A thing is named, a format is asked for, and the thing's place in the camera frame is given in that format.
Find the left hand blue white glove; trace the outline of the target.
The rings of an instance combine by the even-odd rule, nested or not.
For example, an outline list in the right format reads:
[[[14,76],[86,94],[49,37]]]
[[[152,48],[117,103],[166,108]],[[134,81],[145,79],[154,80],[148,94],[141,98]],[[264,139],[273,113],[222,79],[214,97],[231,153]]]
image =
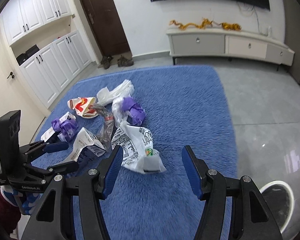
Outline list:
[[[19,192],[10,185],[1,186],[0,193],[7,202],[18,207],[23,215],[32,215],[41,197],[39,193]]]

